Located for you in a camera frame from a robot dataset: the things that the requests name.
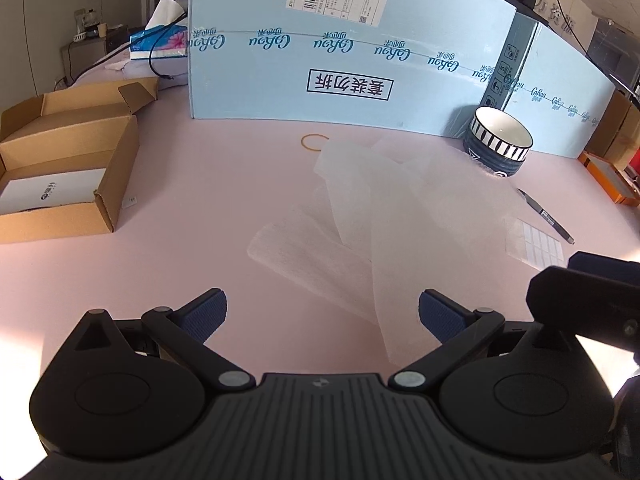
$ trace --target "rubber band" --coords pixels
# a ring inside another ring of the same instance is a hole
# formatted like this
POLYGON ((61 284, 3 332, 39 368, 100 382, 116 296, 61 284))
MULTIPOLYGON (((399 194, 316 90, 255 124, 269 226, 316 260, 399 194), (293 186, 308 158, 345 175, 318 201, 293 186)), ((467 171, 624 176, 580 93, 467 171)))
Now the rubber band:
POLYGON ((302 139, 300 139, 300 144, 302 144, 302 147, 305 148, 306 150, 309 150, 310 152, 321 152, 322 148, 318 150, 317 148, 310 148, 309 146, 307 146, 305 144, 305 139, 307 137, 322 137, 323 139, 329 140, 329 137, 323 134, 306 134, 305 136, 302 137, 302 139))

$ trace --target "tissue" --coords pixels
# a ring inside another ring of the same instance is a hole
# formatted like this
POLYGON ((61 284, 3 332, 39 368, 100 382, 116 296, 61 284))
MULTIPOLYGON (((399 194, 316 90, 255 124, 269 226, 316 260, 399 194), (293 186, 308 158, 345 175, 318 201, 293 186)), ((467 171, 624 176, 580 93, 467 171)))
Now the tissue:
POLYGON ((168 25, 173 20, 177 20, 178 17, 184 12, 182 6, 175 0, 160 0, 154 15, 151 16, 149 22, 146 24, 145 30, 151 30, 159 25, 168 25))
POLYGON ((506 225, 526 207, 513 187, 457 147, 417 137, 413 146, 390 136, 373 148, 330 140, 316 164, 326 190, 249 246, 255 260, 369 320, 372 298, 389 360, 399 366, 439 345, 418 318, 423 290, 527 320, 534 274, 505 250, 506 225))

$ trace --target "black pen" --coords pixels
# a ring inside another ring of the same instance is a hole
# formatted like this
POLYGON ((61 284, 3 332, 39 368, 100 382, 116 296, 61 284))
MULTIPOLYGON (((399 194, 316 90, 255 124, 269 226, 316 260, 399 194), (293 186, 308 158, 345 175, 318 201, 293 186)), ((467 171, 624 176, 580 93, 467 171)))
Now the black pen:
POLYGON ((527 204, 529 204, 536 213, 542 216, 542 218, 544 218, 548 222, 548 224, 551 225, 551 227, 555 229, 562 238, 564 238, 571 245, 575 243, 571 235, 567 231, 565 231, 564 228, 558 222, 556 222, 556 220, 554 220, 554 218, 549 213, 547 213, 544 209, 542 209, 542 206, 538 202, 533 200, 523 190, 518 189, 518 192, 524 197, 524 199, 527 201, 527 204))

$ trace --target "cardboard box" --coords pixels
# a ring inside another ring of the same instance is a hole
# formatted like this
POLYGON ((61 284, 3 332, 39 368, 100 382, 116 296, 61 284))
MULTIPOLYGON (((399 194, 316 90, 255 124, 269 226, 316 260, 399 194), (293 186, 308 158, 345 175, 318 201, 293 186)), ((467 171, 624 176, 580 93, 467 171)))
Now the cardboard box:
POLYGON ((632 207, 640 205, 638 190, 609 161, 588 152, 582 152, 578 160, 593 175, 613 202, 632 207))
POLYGON ((0 192, 11 180, 106 168, 94 200, 0 215, 0 243, 109 233, 138 152, 133 113, 158 96, 158 78, 69 88, 0 116, 0 192))
POLYGON ((622 93, 614 92, 585 151, 624 171, 640 148, 640 111, 622 93))

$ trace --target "blue bowl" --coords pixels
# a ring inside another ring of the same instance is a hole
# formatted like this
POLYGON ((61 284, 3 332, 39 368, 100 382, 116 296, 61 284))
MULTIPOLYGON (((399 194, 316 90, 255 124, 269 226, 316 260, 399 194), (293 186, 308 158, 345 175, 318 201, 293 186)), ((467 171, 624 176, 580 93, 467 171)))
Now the blue bowl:
POLYGON ((463 139, 465 151, 497 176, 515 174, 533 146, 529 131, 509 114, 479 107, 463 139))

